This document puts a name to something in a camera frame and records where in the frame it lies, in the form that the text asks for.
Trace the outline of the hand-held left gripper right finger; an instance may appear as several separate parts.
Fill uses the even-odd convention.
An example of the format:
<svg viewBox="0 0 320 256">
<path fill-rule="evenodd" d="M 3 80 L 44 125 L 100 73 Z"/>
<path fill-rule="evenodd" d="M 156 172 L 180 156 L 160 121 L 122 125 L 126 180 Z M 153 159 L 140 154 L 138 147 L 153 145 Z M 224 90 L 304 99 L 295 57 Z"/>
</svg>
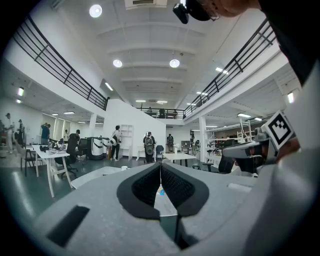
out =
<svg viewBox="0 0 320 256">
<path fill-rule="evenodd" d="M 217 231 L 245 201 L 253 177 L 218 174 L 163 163 L 160 167 L 160 217 L 180 249 Z"/>
</svg>

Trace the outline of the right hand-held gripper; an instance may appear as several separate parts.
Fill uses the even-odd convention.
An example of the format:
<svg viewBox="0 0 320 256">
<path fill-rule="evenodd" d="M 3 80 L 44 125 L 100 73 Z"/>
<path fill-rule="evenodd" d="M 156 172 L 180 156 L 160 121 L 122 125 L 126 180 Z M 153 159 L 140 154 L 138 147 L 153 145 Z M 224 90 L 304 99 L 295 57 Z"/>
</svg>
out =
<svg viewBox="0 0 320 256">
<path fill-rule="evenodd" d="M 222 155 L 235 159 L 242 172 L 255 174 L 264 165 L 277 163 L 297 151 L 297 139 L 285 115 L 278 111 L 254 131 L 250 142 L 227 146 Z"/>
</svg>

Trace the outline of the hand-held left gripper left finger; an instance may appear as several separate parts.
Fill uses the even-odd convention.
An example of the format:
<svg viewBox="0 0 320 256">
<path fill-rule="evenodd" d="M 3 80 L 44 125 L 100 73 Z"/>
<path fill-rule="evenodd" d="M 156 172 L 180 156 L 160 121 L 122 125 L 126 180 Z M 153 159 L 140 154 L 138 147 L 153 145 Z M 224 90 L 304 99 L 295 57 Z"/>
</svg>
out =
<svg viewBox="0 0 320 256">
<path fill-rule="evenodd" d="M 148 164 L 95 178 L 52 204 L 34 225 L 45 250 L 68 256 L 177 254 L 179 247 L 159 220 L 134 217 L 118 200 L 121 182 L 147 168 Z"/>
</svg>

